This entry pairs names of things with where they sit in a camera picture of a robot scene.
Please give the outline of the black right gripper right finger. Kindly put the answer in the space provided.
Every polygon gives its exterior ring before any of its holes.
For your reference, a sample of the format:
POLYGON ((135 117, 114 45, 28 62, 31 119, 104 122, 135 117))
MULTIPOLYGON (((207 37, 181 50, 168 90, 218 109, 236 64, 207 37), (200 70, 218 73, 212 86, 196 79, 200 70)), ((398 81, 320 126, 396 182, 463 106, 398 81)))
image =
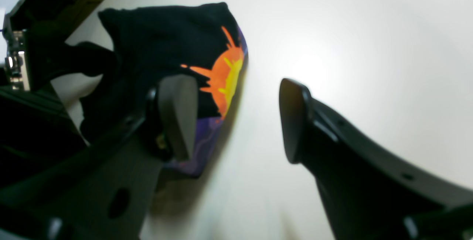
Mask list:
POLYGON ((473 193, 387 151, 293 79, 279 86, 286 157, 315 178, 337 240, 471 240, 473 193))

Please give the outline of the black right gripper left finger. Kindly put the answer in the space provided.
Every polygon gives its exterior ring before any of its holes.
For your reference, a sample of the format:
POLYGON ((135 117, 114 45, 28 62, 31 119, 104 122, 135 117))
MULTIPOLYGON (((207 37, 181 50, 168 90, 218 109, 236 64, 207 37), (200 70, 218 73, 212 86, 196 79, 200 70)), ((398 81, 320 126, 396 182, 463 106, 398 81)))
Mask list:
POLYGON ((164 77, 93 145, 2 188, 1 239, 138 240, 164 164, 193 156, 198 90, 164 77))

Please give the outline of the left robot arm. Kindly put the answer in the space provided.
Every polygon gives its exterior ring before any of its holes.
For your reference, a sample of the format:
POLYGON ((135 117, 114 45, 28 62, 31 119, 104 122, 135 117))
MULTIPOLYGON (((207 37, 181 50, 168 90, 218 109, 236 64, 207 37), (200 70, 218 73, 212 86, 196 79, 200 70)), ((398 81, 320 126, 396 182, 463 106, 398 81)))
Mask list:
POLYGON ((69 45, 39 29, 14 30, 11 18, 24 2, 1 0, 1 86, 37 91, 57 77, 95 77, 117 63, 112 51, 91 42, 69 45))

